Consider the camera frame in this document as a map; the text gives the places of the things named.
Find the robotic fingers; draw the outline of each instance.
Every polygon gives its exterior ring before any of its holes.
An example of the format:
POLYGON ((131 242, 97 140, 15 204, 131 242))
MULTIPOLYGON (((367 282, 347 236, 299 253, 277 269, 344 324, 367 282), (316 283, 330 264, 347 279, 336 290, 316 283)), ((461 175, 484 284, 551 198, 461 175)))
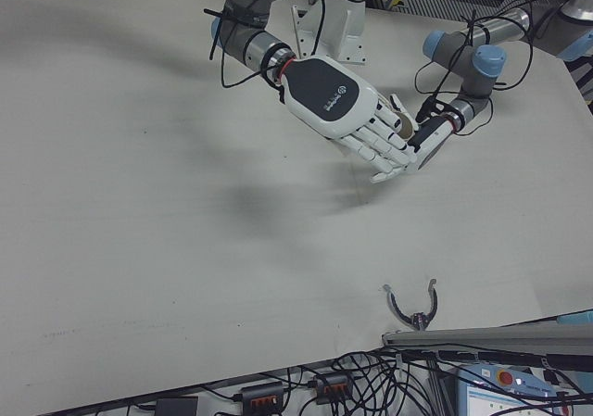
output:
POLYGON ((372 86, 337 62, 327 57, 293 59, 281 71, 280 82, 293 115, 379 170, 371 178, 373 183, 393 178, 416 160, 414 151, 398 135, 410 120, 394 112, 372 86))

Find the gray robot arm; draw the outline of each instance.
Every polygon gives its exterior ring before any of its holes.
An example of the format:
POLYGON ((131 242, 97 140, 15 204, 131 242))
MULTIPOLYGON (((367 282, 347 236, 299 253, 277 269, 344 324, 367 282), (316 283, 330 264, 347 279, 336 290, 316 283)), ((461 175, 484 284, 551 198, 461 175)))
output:
POLYGON ((445 143, 488 104, 506 54, 497 44, 526 41, 564 61, 573 61, 593 47, 593 0, 568 0, 555 7, 514 8, 491 19, 479 19, 461 32, 431 32, 423 53, 463 79, 459 95, 434 116, 435 95, 416 118, 420 130, 409 141, 418 154, 409 170, 420 169, 445 143))
POLYGON ((273 1, 226 0, 220 16, 212 23, 212 36, 224 53, 261 72, 272 85, 278 83, 283 63, 295 57, 287 44, 265 30, 273 1))

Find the red ring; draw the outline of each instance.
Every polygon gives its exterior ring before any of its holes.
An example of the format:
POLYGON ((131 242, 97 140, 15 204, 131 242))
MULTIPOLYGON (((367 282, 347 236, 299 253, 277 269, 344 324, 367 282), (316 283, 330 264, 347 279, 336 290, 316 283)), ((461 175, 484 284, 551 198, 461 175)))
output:
POLYGON ((280 73, 278 73, 278 79, 281 80, 282 79, 282 75, 284 74, 284 71, 286 70, 286 68, 288 67, 288 64, 290 64, 291 62, 293 62, 295 59, 297 59, 296 57, 291 57, 290 59, 288 59, 284 65, 282 66, 282 68, 280 69, 280 73))

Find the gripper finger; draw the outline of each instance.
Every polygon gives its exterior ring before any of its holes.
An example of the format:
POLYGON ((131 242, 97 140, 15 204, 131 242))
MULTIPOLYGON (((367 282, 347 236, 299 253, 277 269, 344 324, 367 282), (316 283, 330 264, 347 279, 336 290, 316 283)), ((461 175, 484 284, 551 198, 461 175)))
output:
POLYGON ((384 105, 382 103, 379 103, 374 114, 387 126, 393 128, 395 132, 399 132, 401 130, 401 119, 388 106, 388 104, 384 105))
POLYGON ((345 145, 348 149, 356 152, 363 159, 369 161, 375 168, 381 172, 391 173, 393 166, 385 158, 378 155, 374 150, 365 145, 362 141, 357 140, 351 135, 336 140, 338 143, 345 145))
POLYGON ((372 119, 367 124, 367 127, 379 135, 381 138, 386 140, 389 144, 393 145, 399 150, 406 148, 406 142, 402 140, 396 131, 388 127, 381 120, 372 119))
POLYGON ((390 162, 393 162, 394 166, 405 166, 410 162, 410 159, 406 154, 403 154, 400 150, 397 150, 386 140, 364 126, 355 131, 353 135, 373 149, 379 151, 381 156, 388 159, 390 162))

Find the blue cap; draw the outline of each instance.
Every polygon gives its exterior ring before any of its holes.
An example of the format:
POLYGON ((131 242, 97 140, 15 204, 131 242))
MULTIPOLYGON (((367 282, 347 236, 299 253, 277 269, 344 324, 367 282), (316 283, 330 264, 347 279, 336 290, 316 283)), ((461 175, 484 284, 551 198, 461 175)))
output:
POLYGON ((488 78, 497 78, 507 60, 507 52, 497 45, 480 45, 472 56, 473 67, 488 78))
POLYGON ((559 57, 562 61, 566 62, 575 61, 584 55, 591 47, 593 47, 593 30, 578 38, 562 50, 556 57, 559 57))
POLYGON ((430 32, 430 34, 428 36, 426 36, 426 39, 424 40, 423 53, 431 61, 433 60, 433 57, 435 56, 435 51, 436 51, 436 48, 438 47, 438 43, 441 42, 441 39, 443 38, 444 34, 445 34, 445 32, 442 32, 440 30, 434 30, 434 31, 430 32))
MULTIPOLYGON (((210 33, 212 33, 212 39, 216 37, 216 31, 219 29, 219 25, 221 25, 221 19, 215 18, 212 21, 212 25, 210 26, 210 33)), ((222 47, 221 37, 219 36, 219 40, 216 43, 218 47, 222 47)))

